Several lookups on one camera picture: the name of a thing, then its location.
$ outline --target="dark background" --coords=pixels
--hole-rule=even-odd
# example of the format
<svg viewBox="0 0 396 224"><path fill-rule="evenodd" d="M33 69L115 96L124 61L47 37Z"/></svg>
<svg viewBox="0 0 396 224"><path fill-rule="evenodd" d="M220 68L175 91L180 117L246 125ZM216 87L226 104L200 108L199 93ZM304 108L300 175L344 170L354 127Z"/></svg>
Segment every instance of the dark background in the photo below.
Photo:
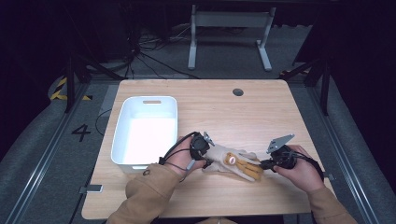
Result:
<svg viewBox="0 0 396 224"><path fill-rule="evenodd" d="M394 4L384 0L351 3L344 7L278 7L274 25L314 24L296 62L329 59L346 105L395 190ZM107 1L2 1L0 159L49 105L49 87L64 73L70 52L99 63L119 60L130 52L127 36L134 35L137 24L166 38L172 26L190 21L190 13L187 5L136 8Z"/></svg>

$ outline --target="tan sleeve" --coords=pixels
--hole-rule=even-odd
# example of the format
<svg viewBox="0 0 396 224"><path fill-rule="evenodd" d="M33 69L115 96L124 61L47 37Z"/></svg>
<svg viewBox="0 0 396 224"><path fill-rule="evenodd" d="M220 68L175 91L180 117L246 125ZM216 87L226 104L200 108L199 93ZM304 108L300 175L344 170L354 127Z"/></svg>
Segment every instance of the tan sleeve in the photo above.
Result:
<svg viewBox="0 0 396 224"><path fill-rule="evenodd" d="M150 223L163 212L180 180L180 175L160 164L129 181L125 200L107 223Z"/></svg>
<svg viewBox="0 0 396 224"><path fill-rule="evenodd" d="M317 189L307 194L318 224L357 223L328 188Z"/></svg>

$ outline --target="black cable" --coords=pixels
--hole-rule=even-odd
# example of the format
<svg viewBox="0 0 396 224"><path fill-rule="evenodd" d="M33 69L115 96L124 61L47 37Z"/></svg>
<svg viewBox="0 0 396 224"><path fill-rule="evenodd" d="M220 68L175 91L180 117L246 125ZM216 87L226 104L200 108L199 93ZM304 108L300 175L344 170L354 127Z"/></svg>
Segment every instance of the black cable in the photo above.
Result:
<svg viewBox="0 0 396 224"><path fill-rule="evenodd" d="M181 150L179 150L179 151L176 151L176 152L170 154L170 155L169 155L168 157L166 157L165 159L168 160L169 158L171 158L173 155L177 154L178 152L180 152L180 151L187 151L187 150L190 150L190 149L189 149L189 148L184 148L184 149L181 149Z"/></svg>
<svg viewBox="0 0 396 224"><path fill-rule="evenodd" d="M167 158L169 158L169 154L173 151L173 149L175 149L178 145L180 145L180 143L182 143L184 140L186 140L187 138L198 134L198 132L192 132L187 134L186 136L180 138L171 148L169 148L169 150L166 152L166 154L163 157L160 157L160 162L159 164L163 164L163 162L165 162L167 160Z"/></svg>
<svg viewBox="0 0 396 224"><path fill-rule="evenodd" d="M96 122L95 122L95 128L96 128L96 131L97 132L99 132L99 134L101 134L102 136L104 136L104 134L103 133L101 133L100 131L99 131L99 129L98 129L98 120L99 120L99 118L100 117L102 117L102 115L104 115L105 113L107 113L108 111L110 111L111 109L108 109L107 111L105 111L105 112L103 112L102 114L100 114L97 118L96 118Z"/></svg>
<svg viewBox="0 0 396 224"><path fill-rule="evenodd" d="M194 78L196 78L196 79L200 79L199 77L197 77L197 76L195 76L195 75L192 75L192 74L188 74L188 73L185 73L185 72L178 71L178 70L176 70L175 68L169 66L168 64L162 63L162 62L158 61L157 59L155 59L155 58L153 58L153 57L151 57L151 56L149 56L149 55L147 55L147 54L145 54L145 53L143 53L143 52L140 52L140 54L144 55L145 57L150 58L151 60L153 60L153 61L155 61L155 62L157 62L157 63L160 63L160 64L162 64L162 65L164 65L164 66L166 66L166 67L172 69L173 71L175 71L175 72L177 72L177 73L180 73L180 74L183 74L183 75L186 75L186 76L189 76L189 77L194 77Z"/></svg>
<svg viewBox="0 0 396 224"><path fill-rule="evenodd" d="M147 68L151 69L151 71L153 71L155 75L157 75L158 77L161 77L161 78L163 78L163 79L166 79L166 77L160 76L152 67L150 67L148 64L146 64L142 59L140 59L140 58L137 57L137 56L136 56L136 58L137 58L138 60L140 60L143 64L145 64Z"/></svg>

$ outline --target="cable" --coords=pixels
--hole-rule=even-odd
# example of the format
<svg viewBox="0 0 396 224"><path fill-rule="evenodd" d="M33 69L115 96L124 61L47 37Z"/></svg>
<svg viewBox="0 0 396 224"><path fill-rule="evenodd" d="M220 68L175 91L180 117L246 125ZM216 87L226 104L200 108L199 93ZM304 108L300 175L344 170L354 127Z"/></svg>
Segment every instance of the cable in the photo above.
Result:
<svg viewBox="0 0 396 224"><path fill-rule="evenodd" d="M139 57L136 56L136 58L138 60L140 60L143 64L145 64L149 69L151 69L155 75L157 75L158 77L161 77L163 79L166 79L166 77L160 76L152 67L150 67L148 64L146 64L142 59L140 59Z"/></svg>
<svg viewBox="0 0 396 224"><path fill-rule="evenodd" d="M99 118L100 117L102 117L102 115L104 115L105 113L107 113L108 111L110 111L111 109L108 109L107 111L105 111L105 112L103 112L102 114L100 114L97 118L96 118L96 122L95 122L95 128L96 128L96 131L97 132L99 132L99 134L101 134L102 136L104 136L104 134L103 133L101 133L100 131L99 131L99 129L98 129L98 120L99 120Z"/></svg>
<svg viewBox="0 0 396 224"><path fill-rule="evenodd" d="M196 78L196 79L200 79L199 77L197 77L197 76L195 76L195 75L192 75L192 74L188 74L188 73L185 73L185 72L178 71L178 70L176 70L175 68L169 66L168 64L162 63L162 62L158 61L157 59L155 59L155 58L153 58L153 57L151 57L151 56L149 56L149 55L147 55L147 54L145 54L145 53L143 53L143 52L140 52L140 54L142 54L142 55L145 56L145 57L150 58L151 60L153 60L153 61L155 61L155 62L157 62L157 63L160 63L160 64L162 64L162 65L164 65L164 66L166 66L166 67L172 69L173 71L175 71L175 72L177 72L177 73L180 73L180 74L183 74L183 75L186 75L186 76L189 76L189 77L193 77L193 78Z"/></svg>

